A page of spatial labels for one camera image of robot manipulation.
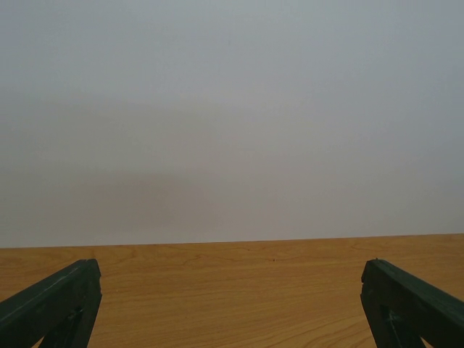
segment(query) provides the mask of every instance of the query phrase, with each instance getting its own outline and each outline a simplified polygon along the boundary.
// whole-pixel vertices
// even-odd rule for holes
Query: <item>black plastic part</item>
[[[368,261],[362,283],[378,348],[464,347],[464,302],[385,260]]]
[[[102,293],[96,260],[79,260],[0,302],[0,347],[87,347]]]

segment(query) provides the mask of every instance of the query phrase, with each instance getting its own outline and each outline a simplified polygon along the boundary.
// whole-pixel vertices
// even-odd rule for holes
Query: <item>brown wooden surface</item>
[[[90,347],[374,347],[359,294],[375,257],[464,299],[464,235],[0,249],[0,299],[91,257]]]

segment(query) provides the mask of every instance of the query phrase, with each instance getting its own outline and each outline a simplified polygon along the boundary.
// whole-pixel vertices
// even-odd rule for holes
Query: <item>white wall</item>
[[[0,247],[464,232],[464,1],[0,4]]]

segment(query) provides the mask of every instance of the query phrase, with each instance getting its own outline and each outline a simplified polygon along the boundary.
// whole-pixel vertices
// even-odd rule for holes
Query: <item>plain wall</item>
[[[3,1],[0,247],[464,232],[463,1]]]

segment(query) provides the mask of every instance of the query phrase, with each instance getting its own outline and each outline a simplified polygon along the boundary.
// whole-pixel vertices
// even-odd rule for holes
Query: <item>wood grain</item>
[[[464,299],[464,235],[0,249],[0,299],[91,257],[90,347],[374,347],[359,295],[375,257]]]

